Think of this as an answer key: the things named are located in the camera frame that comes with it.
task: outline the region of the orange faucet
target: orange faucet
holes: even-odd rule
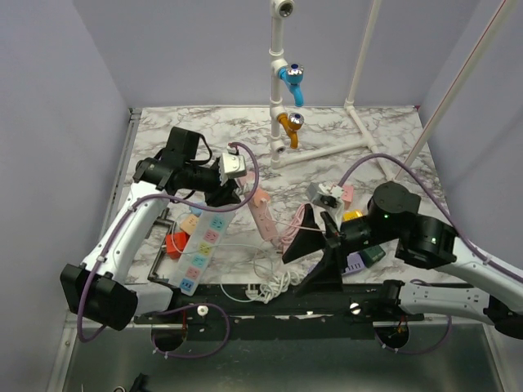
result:
[[[291,149],[297,149],[297,130],[303,125],[303,116],[299,113],[291,113],[289,116],[282,113],[278,116],[278,122],[284,127],[288,138],[291,140]]]

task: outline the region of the gray floor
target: gray floor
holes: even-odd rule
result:
[[[427,347],[445,327],[411,327],[409,348]],[[214,343],[182,347],[192,353]],[[152,355],[149,328],[106,331],[90,344],[76,343],[65,391],[129,391],[140,372],[148,389],[164,391],[423,391],[501,390],[480,325],[454,327],[434,353],[405,356],[382,350],[376,341],[232,341],[220,353],[197,360]]]

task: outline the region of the pink power strip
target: pink power strip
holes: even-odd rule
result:
[[[240,177],[238,179],[239,185],[244,187],[252,177],[253,174],[250,172],[245,177]],[[256,193],[247,205],[261,237],[266,241],[270,240],[274,246],[278,246],[278,230],[270,214],[269,201],[269,194],[258,186]]]

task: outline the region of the faucet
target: faucet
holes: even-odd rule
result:
[[[278,76],[284,81],[285,86],[294,96],[294,104],[303,106],[303,94],[300,83],[303,80],[303,65],[289,64],[279,69]]]
[[[302,127],[304,121],[305,119],[299,113],[291,113],[289,116],[282,113],[278,116],[278,122],[284,127],[291,140],[291,149],[297,149],[297,130]]]

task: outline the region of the robotic arm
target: robotic arm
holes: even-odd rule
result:
[[[380,312],[455,315],[494,325],[505,335],[523,339],[523,271],[497,257],[481,260],[476,255],[480,250],[469,249],[452,226],[418,214],[421,198],[400,184],[390,181],[379,185],[368,203],[368,215],[346,222],[337,219],[342,204],[338,194],[336,186],[309,188],[309,199],[327,209],[320,214],[326,234],[301,229],[283,260],[288,263],[320,249],[324,256],[297,288],[298,295],[320,292],[325,287],[332,290],[338,286],[341,290],[341,272],[349,254],[398,239],[396,258],[417,268],[451,274],[474,287],[428,287],[386,281],[382,301],[378,302]],[[303,225],[318,227],[311,208]],[[368,317],[377,311],[375,307],[376,302],[368,304],[368,309],[361,304],[353,309]]]
[[[199,140],[207,146],[209,157],[195,160]],[[136,166],[133,184],[126,202],[107,233],[87,255],[80,266],[67,264],[60,275],[69,309],[77,314],[80,299],[90,272],[100,259],[101,250],[109,248],[99,264],[88,290],[83,309],[85,317],[116,330],[124,329],[134,315],[165,310],[172,298],[169,287],[157,283],[125,285],[125,278],[142,241],[156,218],[168,205],[168,198],[150,195],[171,195],[179,189],[202,191],[210,207],[239,203],[234,178],[245,176],[245,159],[235,151],[227,151],[211,167],[212,152],[197,132],[173,127],[165,148],[153,158]],[[140,199],[146,201],[134,207]],[[127,219],[124,215],[132,212]]]

